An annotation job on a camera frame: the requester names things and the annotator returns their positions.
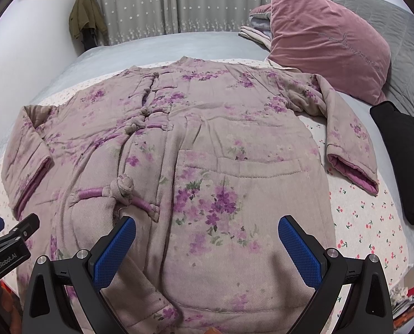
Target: black pillow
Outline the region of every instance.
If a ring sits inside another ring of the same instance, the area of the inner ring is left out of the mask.
[[[390,101],[372,107],[369,112],[388,150],[403,213],[414,225],[414,117],[399,112]]]

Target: pink velvet pillow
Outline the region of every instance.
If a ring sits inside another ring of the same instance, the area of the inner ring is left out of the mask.
[[[258,6],[258,7],[255,7],[252,11],[250,11],[249,16],[256,17],[259,19],[270,20],[270,15],[271,15],[270,9],[271,9],[271,4]]]
[[[364,19],[330,0],[272,0],[271,12],[270,60],[320,74],[369,104],[386,99],[391,52]]]

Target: floral padded jacket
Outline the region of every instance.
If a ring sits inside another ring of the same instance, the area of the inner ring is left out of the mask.
[[[21,295],[39,255],[90,249],[129,215],[136,239],[102,289],[128,332],[285,333],[313,289],[278,238],[280,217],[335,243],[301,111],[327,118],[328,160],[376,194],[366,129],[319,75],[184,57],[132,67],[58,107],[22,108],[2,172],[16,218],[41,223],[18,268]]]

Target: gray quilted blanket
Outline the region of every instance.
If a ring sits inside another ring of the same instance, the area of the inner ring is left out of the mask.
[[[414,15],[383,0],[332,1],[361,16],[388,42],[391,66],[383,92],[414,117]]]

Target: metal screw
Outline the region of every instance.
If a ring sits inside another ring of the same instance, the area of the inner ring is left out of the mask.
[[[338,256],[338,251],[336,249],[329,249],[328,250],[328,255],[331,257],[337,257]]]
[[[84,259],[86,256],[88,256],[88,251],[87,251],[87,250],[80,250],[80,251],[77,253],[77,257],[78,257],[79,259]]]
[[[378,262],[378,256],[377,256],[377,255],[375,255],[375,254],[371,254],[371,255],[369,256],[369,259],[370,259],[372,262]]]
[[[46,256],[40,256],[39,258],[37,258],[37,263],[42,265],[46,262]]]

